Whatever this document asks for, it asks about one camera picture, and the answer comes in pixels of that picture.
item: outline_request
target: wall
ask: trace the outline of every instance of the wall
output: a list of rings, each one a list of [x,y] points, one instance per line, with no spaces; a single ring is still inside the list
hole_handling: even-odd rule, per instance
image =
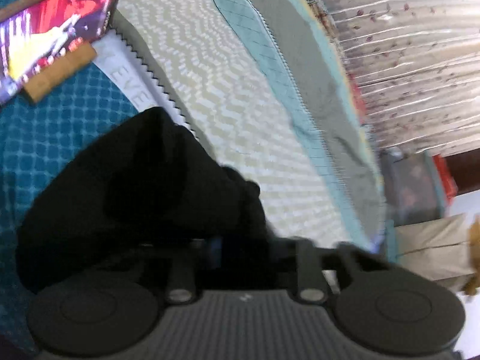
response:
[[[473,222],[475,215],[480,215],[480,190],[457,196],[448,214],[467,214],[467,220]],[[455,349],[461,350],[465,359],[480,355],[480,295],[468,302],[465,297],[459,296],[465,306],[466,323],[462,335]]]

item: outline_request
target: ribbed plastic surface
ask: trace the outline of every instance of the ribbed plastic surface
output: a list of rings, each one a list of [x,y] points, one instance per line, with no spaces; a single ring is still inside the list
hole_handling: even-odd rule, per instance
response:
[[[58,359],[66,358],[46,352],[37,358]],[[393,360],[394,357],[379,355],[351,342],[337,330],[322,307],[298,304],[287,292],[279,290],[205,292],[193,305],[168,309],[155,330],[137,345],[102,357],[102,360],[160,359]],[[455,357],[445,352],[423,359]]]

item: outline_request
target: screw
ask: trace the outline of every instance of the screw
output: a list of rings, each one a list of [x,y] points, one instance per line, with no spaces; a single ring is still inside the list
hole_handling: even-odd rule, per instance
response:
[[[300,293],[300,298],[306,302],[321,302],[324,297],[325,293],[316,288],[306,288]]]
[[[169,292],[169,300],[174,303],[189,302],[194,295],[187,289],[177,288]]]

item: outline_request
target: round pad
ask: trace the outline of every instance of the round pad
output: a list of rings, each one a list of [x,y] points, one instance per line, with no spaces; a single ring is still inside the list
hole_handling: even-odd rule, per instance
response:
[[[95,273],[41,291],[27,322],[40,347],[73,356],[103,356],[138,342],[153,328],[158,301],[140,285]]]
[[[335,305],[342,330],[377,352],[423,356],[451,347],[465,321],[457,297],[403,270],[361,273]]]

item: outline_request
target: teal patterned fabric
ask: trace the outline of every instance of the teal patterned fabric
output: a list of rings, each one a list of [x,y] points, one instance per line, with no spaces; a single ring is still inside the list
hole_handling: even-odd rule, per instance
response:
[[[0,8],[15,0],[0,0]],[[83,148],[137,111],[90,64],[38,105],[18,95],[0,109],[0,334],[35,350],[25,312],[31,294],[15,271],[15,229],[34,198]]]

